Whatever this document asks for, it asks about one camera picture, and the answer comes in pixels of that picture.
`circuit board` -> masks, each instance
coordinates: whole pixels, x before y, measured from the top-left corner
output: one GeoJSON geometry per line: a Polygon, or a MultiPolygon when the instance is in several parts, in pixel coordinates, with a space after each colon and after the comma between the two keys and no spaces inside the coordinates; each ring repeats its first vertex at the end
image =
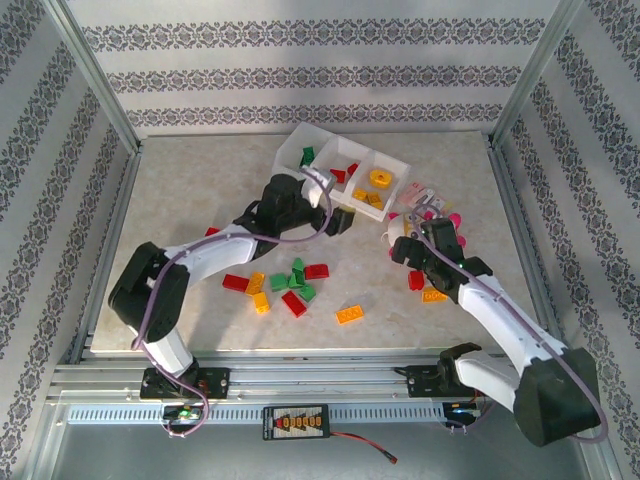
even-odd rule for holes
{"type": "Polygon", "coordinates": [[[265,407],[263,413],[264,440],[327,438],[330,435],[327,405],[265,407]]]}

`red cable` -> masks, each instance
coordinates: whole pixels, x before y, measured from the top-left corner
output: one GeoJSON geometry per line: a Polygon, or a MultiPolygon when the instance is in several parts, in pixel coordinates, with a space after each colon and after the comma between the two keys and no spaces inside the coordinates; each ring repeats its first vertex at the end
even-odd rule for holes
{"type": "Polygon", "coordinates": [[[378,445],[377,443],[372,442],[371,440],[367,440],[366,438],[361,437],[360,435],[356,435],[354,433],[331,432],[331,436],[350,438],[352,440],[358,440],[359,442],[366,443],[367,445],[371,445],[373,448],[375,448],[380,453],[382,453],[387,458],[387,460],[389,460],[393,465],[395,465],[398,462],[398,459],[395,456],[393,456],[391,453],[389,453],[389,451],[386,450],[382,445],[378,445]]]}

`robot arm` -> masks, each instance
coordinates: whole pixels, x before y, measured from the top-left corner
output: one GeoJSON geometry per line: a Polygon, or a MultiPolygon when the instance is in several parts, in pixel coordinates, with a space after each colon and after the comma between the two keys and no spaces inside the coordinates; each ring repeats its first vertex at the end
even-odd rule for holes
{"type": "Polygon", "coordinates": [[[454,384],[482,391],[512,411],[523,434],[538,446],[599,425],[591,402],[542,343],[561,357],[597,398],[591,355],[584,349],[570,350],[545,332],[511,300],[482,260],[465,258],[450,220],[429,220],[421,228],[440,253],[502,300],[497,301],[483,285],[438,259],[416,238],[395,240],[392,260],[402,264],[408,260],[409,267],[423,270],[436,289],[487,329],[509,358],[508,363],[499,361],[472,343],[448,349],[438,362],[443,388],[454,384]]]}
{"type": "MultiPolygon", "coordinates": [[[[334,181],[331,174],[315,169],[307,169],[307,174],[330,190],[334,181]]],[[[313,180],[298,181],[288,175],[274,175],[262,199],[252,202],[241,217],[214,235],[220,237],[220,241],[207,242],[191,252],[190,248],[201,244],[203,239],[164,249],[150,242],[141,245],[111,291],[109,306],[137,335],[160,271],[177,254],[189,252],[175,261],[162,279],[143,346],[165,371],[193,384],[197,361],[176,328],[187,288],[232,265],[255,260],[276,246],[253,235],[279,238],[283,232],[306,224],[319,230],[326,219],[324,208],[318,206],[321,193],[322,189],[313,180]]],[[[344,232],[351,226],[353,217],[353,212],[334,209],[325,233],[344,232]]]]}

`marble tabletop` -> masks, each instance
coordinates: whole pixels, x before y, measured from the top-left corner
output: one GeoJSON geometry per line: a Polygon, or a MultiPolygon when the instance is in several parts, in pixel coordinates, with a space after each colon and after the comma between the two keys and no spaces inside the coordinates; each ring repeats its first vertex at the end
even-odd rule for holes
{"type": "MultiPolygon", "coordinates": [[[[479,132],[355,134],[347,138],[391,155],[411,167],[411,181],[434,187],[462,215],[466,256],[480,256],[512,298],[534,311],[511,231],[479,132]]],[[[161,247],[223,228],[260,198],[278,147],[286,136],[198,136],[150,138],[135,180],[107,295],[135,248],[147,241],[161,247]]],[[[396,205],[391,211],[406,211],[396,205]]],[[[357,214],[341,236],[295,246],[278,246],[250,264],[231,267],[198,283],[185,298],[178,329],[191,350],[287,351],[440,348],[472,341],[495,342],[482,326],[450,300],[423,304],[407,285],[409,269],[388,257],[381,240],[387,222],[357,214]],[[270,312],[256,313],[251,298],[222,288],[224,273],[290,272],[294,258],[326,263],[331,276],[315,280],[316,298],[295,318],[281,296],[265,291],[270,312]],[[339,325],[335,312],[360,304],[364,318],[339,325]]],[[[301,227],[285,238],[312,232],[301,227]]],[[[94,352],[129,350],[130,330],[103,302],[91,345],[94,352]]]]}

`wall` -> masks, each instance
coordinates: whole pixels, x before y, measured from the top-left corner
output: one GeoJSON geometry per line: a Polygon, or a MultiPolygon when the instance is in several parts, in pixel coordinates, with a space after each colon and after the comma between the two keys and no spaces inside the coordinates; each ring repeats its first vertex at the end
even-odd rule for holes
{"type": "Polygon", "coordinates": [[[640,2],[583,4],[503,145],[566,339],[640,478],[640,2]]]}
{"type": "Polygon", "coordinates": [[[0,478],[76,333],[128,154],[37,0],[0,0],[0,478]]]}
{"type": "Polygon", "coordinates": [[[69,0],[138,135],[489,133],[558,0],[69,0]]]}

